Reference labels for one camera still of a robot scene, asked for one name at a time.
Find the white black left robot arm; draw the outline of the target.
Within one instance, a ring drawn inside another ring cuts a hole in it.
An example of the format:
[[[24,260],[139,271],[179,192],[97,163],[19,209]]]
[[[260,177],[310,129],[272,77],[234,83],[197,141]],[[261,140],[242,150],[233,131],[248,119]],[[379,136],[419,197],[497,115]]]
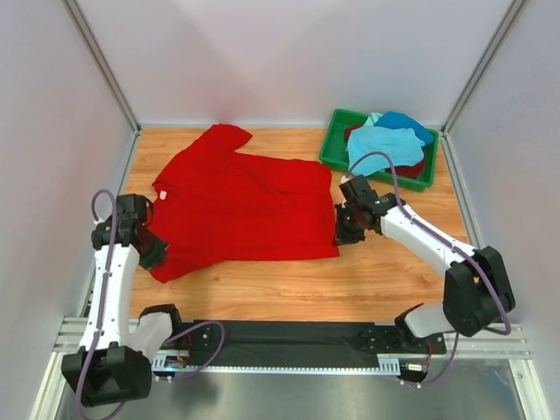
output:
[[[132,284],[138,268],[165,262],[168,245],[149,225],[153,203],[142,195],[111,196],[111,215],[97,219],[91,234],[95,280],[87,326],[76,353],[64,356],[61,372],[84,407],[144,399],[151,391],[152,362],[162,348],[184,340],[174,304],[145,308],[130,329]]]

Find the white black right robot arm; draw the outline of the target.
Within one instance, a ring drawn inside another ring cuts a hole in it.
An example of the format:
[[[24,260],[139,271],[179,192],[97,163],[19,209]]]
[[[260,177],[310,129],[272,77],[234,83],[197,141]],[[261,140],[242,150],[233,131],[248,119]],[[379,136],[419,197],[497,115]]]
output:
[[[378,195],[368,181],[344,177],[336,205],[334,243],[363,242],[368,231],[400,243],[432,267],[444,280],[444,296],[435,304],[418,304],[395,319],[394,342],[411,354],[426,338],[455,332],[472,337],[502,321],[500,334],[511,331],[508,314],[515,296],[501,253],[458,241],[421,218],[398,192]]]

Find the green plastic bin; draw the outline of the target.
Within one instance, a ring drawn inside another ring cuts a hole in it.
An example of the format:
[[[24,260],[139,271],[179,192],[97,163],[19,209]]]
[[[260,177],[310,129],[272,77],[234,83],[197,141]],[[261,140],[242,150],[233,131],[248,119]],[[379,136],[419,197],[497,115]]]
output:
[[[325,134],[325,140],[318,154],[319,160],[333,171],[346,172],[349,166],[346,132],[349,128],[361,126],[368,116],[343,108],[336,108]],[[400,187],[422,192],[433,185],[438,160],[439,132],[428,129],[434,138],[433,144],[424,149],[423,170],[413,178],[398,174]]]

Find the dark red t shirt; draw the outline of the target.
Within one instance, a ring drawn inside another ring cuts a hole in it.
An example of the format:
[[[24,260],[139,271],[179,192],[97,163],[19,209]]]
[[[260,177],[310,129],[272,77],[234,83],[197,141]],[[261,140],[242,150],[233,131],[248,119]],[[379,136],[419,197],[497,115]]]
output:
[[[385,129],[359,126],[346,130],[349,166],[371,151],[382,151],[392,160],[395,171],[405,177],[416,177],[424,168],[424,143],[412,129]]]

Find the light blue t shirt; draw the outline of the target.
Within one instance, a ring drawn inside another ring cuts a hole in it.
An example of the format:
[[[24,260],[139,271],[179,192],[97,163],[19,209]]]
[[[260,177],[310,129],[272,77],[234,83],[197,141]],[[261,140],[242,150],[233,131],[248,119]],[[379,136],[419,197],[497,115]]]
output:
[[[408,178],[420,175],[425,167],[425,149],[434,143],[433,135],[423,125],[395,111],[370,114],[362,125],[347,129],[345,139],[353,175],[395,170]]]

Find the left aluminium corner post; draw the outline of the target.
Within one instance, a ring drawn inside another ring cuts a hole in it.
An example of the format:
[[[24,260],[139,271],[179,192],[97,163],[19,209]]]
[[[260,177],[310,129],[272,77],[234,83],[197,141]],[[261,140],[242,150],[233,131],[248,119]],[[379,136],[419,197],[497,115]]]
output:
[[[80,38],[84,42],[90,56],[92,57],[101,77],[104,79],[109,92],[112,94],[118,108],[120,109],[123,117],[132,129],[133,133],[137,135],[141,131],[141,125],[138,122],[132,107],[125,97],[114,72],[110,68],[105,54],[92,30],[88,19],[82,10],[78,1],[75,0],[62,0],[63,7],[65,8],[68,16],[73,22],[76,31],[79,33]]]

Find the aluminium corner post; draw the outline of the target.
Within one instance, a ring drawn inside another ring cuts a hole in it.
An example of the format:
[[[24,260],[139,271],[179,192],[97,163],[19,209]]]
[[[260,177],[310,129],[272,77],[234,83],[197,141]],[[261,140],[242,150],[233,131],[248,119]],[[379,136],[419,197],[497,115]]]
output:
[[[451,134],[453,127],[456,125],[460,116],[464,112],[467,103],[472,98],[475,90],[487,73],[487,70],[492,65],[496,55],[501,49],[508,34],[515,26],[518,17],[521,15],[527,3],[527,0],[514,0],[510,2],[503,18],[493,32],[492,37],[481,54],[479,61],[467,80],[467,83],[453,105],[450,114],[447,116],[445,123],[442,125],[441,131],[444,136],[449,136]]]
[[[105,54],[92,30],[88,19],[82,10],[78,1],[75,0],[62,0],[63,7],[65,8],[68,16],[73,22],[76,31],[79,33],[80,38],[84,42],[90,56],[92,57],[101,77],[104,79],[109,92],[112,94],[118,108],[120,109],[123,117],[132,129],[133,133],[137,135],[141,131],[141,125],[138,122],[132,107],[125,97],[114,72],[110,68]]]

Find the right aluminium corner post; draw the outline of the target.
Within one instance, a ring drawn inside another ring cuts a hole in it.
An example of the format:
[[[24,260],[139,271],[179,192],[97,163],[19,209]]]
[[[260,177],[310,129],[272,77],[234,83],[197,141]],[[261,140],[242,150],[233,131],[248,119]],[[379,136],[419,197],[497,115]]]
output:
[[[481,54],[479,61],[467,80],[467,83],[453,105],[450,114],[447,116],[445,123],[442,125],[441,131],[444,136],[449,136],[451,134],[453,127],[456,125],[460,116],[464,112],[467,103],[472,98],[475,90],[487,73],[487,70],[492,65],[496,55],[501,49],[508,34],[515,26],[518,17],[521,15],[527,3],[527,0],[514,0],[510,2],[503,18],[493,32],[492,37]]]

